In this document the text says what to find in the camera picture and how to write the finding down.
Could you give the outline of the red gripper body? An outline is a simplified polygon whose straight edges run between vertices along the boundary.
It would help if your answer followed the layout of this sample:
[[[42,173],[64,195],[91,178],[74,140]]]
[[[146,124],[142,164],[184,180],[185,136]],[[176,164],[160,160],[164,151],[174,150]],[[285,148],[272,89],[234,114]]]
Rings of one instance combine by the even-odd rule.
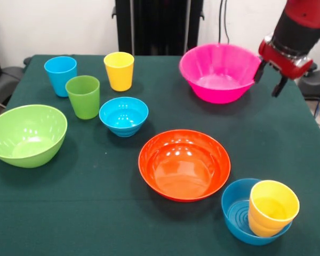
[[[266,64],[271,64],[283,77],[297,79],[303,76],[312,66],[313,60],[309,57],[290,58],[276,50],[270,41],[263,40],[259,46],[259,54],[262,57],[258,71],[263,70]]]

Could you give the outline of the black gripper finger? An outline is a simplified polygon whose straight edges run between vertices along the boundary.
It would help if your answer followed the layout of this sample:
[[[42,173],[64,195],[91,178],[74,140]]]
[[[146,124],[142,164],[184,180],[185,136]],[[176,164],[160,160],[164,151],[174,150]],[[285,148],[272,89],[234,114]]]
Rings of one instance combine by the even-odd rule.
[[[258,83],[260,80],[261,80],[261,77],[263,75],[263,71],[264,71],[264,68],[266,66],[267,62],[266,60],[262,60],[254,74],[254,77],[253,77],[253,80],[255,83]]]
[[[284,88],[285,84],[287,83],[287,81],[288,81],[288,78],[285,76],[282,76],[279,83],[274,87],[274,89],[271,93],[271,96],[278,97],[279,94],[281,93],[282,89]]]

